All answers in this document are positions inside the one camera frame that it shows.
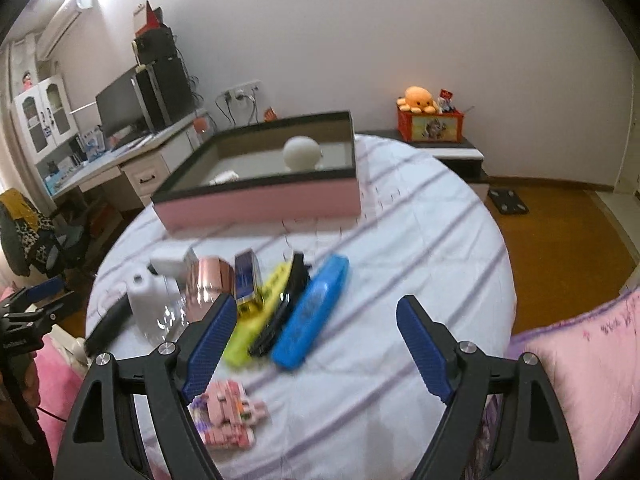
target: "pink box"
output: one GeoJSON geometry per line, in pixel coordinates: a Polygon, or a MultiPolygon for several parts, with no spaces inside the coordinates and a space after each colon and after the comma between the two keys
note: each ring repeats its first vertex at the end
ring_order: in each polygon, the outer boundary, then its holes
{"type": "Polygon", "coordinates": [[[169,231],[230,222],[360,215],[353,123],[331,112],[255,124],[214,135],[158,188],[156,214],[169,231]],[[282,148],[306,136],[322,150],[315,171],[288,171],[282,148]],[[239,178],[210,184],[224,171],[239,178]]]}

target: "air conditioner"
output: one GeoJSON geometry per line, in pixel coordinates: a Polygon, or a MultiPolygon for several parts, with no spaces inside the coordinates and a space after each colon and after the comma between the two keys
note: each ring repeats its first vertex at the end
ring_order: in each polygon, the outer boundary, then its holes
{"type": "Polygon", "coordinates": [[[69,27],[74,24],[84,10],[91,9],[93,6],[93,0],[65,0],[40,35],[36,46],[38,60],[49,59],[53,49],[69,30],[69,27]]]}

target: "orange octopus plush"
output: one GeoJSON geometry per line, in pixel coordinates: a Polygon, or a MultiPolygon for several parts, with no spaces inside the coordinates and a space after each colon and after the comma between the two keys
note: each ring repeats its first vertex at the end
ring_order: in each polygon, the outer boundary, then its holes
{"type": "Polygon", "coordinates": [[[396,103],[403,112],[434,114],[438,111],[438,105],[433,100],[433,96],[420,86],[409,86],[404,91],[404,97],[398,99],[396,103]]]}

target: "white ball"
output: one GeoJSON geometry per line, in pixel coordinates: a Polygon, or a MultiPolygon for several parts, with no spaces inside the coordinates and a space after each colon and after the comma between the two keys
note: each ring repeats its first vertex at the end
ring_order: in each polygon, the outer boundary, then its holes
{"type": "Polygon", "coordinates": [[[311,171],[322,157],[320,146],[309,137],[291,137],[282,150],[284,163],[291,171],[311,171]]]}

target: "leopard print fabric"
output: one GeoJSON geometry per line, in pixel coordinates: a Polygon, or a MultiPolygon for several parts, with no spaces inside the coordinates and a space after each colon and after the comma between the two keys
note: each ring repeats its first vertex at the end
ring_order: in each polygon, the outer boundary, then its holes
{"type": "Polygon", "coordinates": [[[47,268],[47,258],[49,257],[49,252],[51,250],[51,244],[46,244],[42,247],[39,247],[33,255],[33,259],[31,261],[29,259],[29,255],[31,253],[31,249],[38,241],[38,233],[41,231],[53,232],[54,225],[53,221],[50,218],[37,211],[36,214],[38,216],[38,232],[31,229],[27,222],[22,218],[15,220],[15,230],[20,237],[20,241],[22,242],[24,259],[27,262],[30,262],[30,264],[35,265],[36,268],[42,272],[42,269],[47,268]]]}

